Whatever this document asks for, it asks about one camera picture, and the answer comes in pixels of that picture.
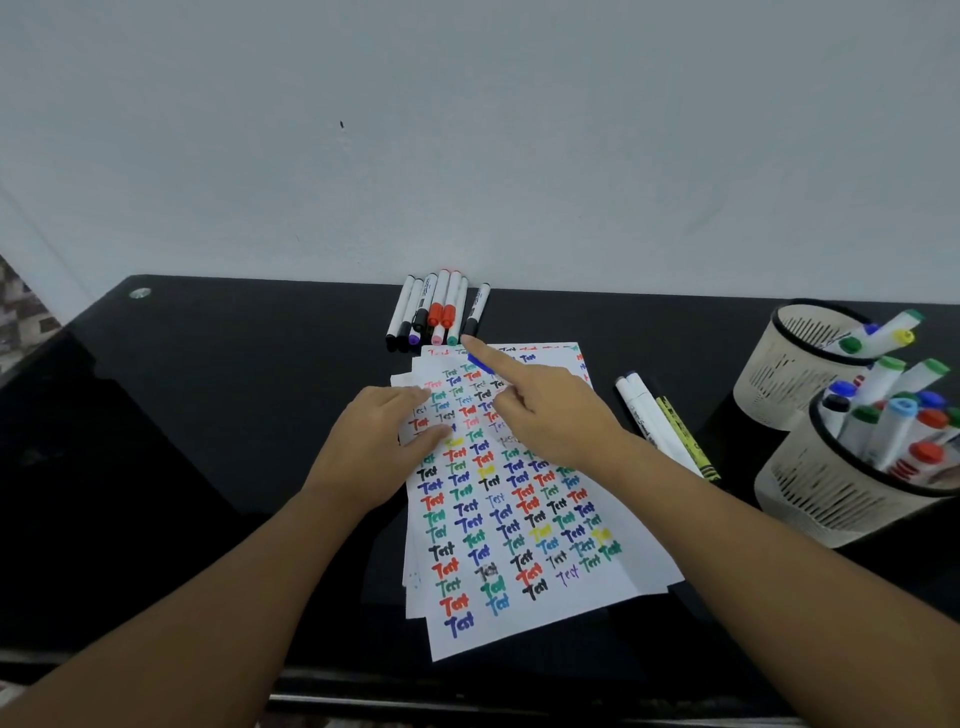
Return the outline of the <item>person's left hand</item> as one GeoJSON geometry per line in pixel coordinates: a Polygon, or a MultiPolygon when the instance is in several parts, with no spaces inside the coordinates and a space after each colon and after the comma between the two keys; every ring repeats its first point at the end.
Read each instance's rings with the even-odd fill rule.
{"type": "Polygon", "coordinates": [[[400,431],[429,395],[421,386],[362,389],[330,429],[301,491],[357,517],[386,504],[423,463],[405,463],[400,431]]]}

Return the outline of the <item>person's right hand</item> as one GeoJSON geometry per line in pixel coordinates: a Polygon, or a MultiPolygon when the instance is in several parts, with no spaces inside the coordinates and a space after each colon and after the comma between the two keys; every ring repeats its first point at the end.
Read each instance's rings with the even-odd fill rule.
{"type": "Polygon", "coordinates": [[[616,489],[634,436],[589,384],[564,368],[517,361],[475,337],[465,335],[461,342],[495,370],[498,381],[514,386],[522,396],[530,424],[525,429],[508,426],[520,443],[539,458],[616,489]]]}

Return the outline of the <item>person's left forearm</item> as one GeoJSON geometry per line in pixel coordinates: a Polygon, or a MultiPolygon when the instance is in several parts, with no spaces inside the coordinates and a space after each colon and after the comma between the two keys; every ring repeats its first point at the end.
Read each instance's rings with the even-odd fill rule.
{"type": "Polygon", "coordinates": [[[306,604],[382,497],[305,486],[232,551],[0,710],[0,728],[255,728],[306,604]]]}

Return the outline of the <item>person's right forearm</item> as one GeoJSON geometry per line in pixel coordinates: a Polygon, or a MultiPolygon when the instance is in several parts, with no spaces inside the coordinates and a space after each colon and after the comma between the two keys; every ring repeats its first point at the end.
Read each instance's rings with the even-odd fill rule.
{"type": "Polygon", "coordinates": [[[594,480],[814,728],[960,728],[960,624],[623,433],[594,480]]]}

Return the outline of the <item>row of white board markers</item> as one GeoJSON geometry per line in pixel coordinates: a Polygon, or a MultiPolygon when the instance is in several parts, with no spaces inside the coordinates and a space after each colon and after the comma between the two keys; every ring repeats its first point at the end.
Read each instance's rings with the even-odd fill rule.
{"type": "Polygon", "coordinates": [[[456,346],[464,334],[476,336],[493,289],[484,282],[473,297],[471,290],[469,279],[458,269],[408,274],[385,334],[387,351],[456,346]]]}

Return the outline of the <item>plain white paper sheet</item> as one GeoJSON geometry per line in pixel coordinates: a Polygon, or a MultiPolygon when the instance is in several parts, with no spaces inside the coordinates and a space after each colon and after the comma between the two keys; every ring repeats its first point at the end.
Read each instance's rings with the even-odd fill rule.
{"type": "Polygon", "coordinates": [[[414,485],[405,483],[407,496],[406,536],[402,586],[405,589],[405,617],[407,620],[425,618],[427,615],[427,593],[419,573],[420,540],[424,535],[423,515],[426,513],[421,503],[421,491],[414,485]]]}

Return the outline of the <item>yellow green crayon marker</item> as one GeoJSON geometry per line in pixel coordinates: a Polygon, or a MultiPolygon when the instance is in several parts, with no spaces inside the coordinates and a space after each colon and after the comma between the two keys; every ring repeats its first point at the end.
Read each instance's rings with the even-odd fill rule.
{"type": "Polygon", "coordinates": [[[686,424],[679,416],[669,399],[663,394],[655,394],[654,401],[667,419],[670,427],[678,437],[679,442],[684,446],[687,454],[695,463],[700,475],[713,485],[720,487],[722,478],[716,467],[708,458],[701,445],[693,437],[686,424]]]}

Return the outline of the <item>beige mesh pen holder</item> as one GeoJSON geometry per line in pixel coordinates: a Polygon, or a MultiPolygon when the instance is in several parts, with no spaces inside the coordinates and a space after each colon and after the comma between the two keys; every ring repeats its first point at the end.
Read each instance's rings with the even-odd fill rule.
{"type": "Polygon", "coordinates": [[[873,364],[822,349],[867,322],[855,310],[816,298],[779,305],[733,386],[735,403],[768,429],[792,431],[816,394],[836,381],[851,383],[873,364]]]}
{"type": "Polygon", "coordinates": [[[837,549],[960,497],[960,479],[952,488],[930,488],[860,461],[824,425],[821,396],[810,400],[753,482],[766,514],[837,549]]]}

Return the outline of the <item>blue capped white marker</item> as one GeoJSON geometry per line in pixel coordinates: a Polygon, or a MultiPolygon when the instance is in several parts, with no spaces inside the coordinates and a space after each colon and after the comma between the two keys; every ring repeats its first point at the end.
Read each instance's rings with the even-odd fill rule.
{"type": "Polygon", "coordinates": [[[851,330],[849,330],[849,331],[846,331],[846,332],[844,332],[844,333],[842,333],[842,334],[839,334],[839,335],[835,336],[833,339],[831,339],[831,340],[828,341],[827,343],[825,343],[825,344],[823,344],[822,346],[820,346],[820,349],[821,349],[823,352],[826,352],[826,353],[837,354],[837,352],[836,352],[835,349],[834,349],[835,342],[837,342],[839,339],[841,339],[841,338],[843,338],[843,337],[846,337],[846,336],[855,336],[855,337],[857,337],[858,339],[860,339],[860,340],[862,341],[862,343],[863,343],[863,350],[864,350],[864,348],[866,347],[867,343],[869,342],[870,337],[871,337],[879,328],[880,328],[880,326],[879,326],[878,324],[872,323],[872,322],[868,322],[868,323],[861,324],[861,325],[859,325],[858,327],[856,327],[856,328],[854,328],[854,329],[851,329],[851,330]]]}

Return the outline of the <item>bunch of colour capped markers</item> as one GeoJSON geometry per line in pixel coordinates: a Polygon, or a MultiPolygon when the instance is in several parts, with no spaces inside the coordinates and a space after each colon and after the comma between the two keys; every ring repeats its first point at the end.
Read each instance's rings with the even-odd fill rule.
{"type": "Polygon", "coordinates": [[[809,416],[824,441],[863,470],[960,496],[960,399],[935,390],[951,372],[937,358],[908,365],[885,354],[815,394],[809,416]]]}

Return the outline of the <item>yellow capped white marker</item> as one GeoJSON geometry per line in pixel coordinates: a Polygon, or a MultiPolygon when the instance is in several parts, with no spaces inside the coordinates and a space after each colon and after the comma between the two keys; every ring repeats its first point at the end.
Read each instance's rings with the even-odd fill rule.
{"type": "Polygon", "coordinates": [[[862,358],[880,358],[911,345],[915,339],[911,329],[878,329],[866,339],[860,354],[862,358]]]}

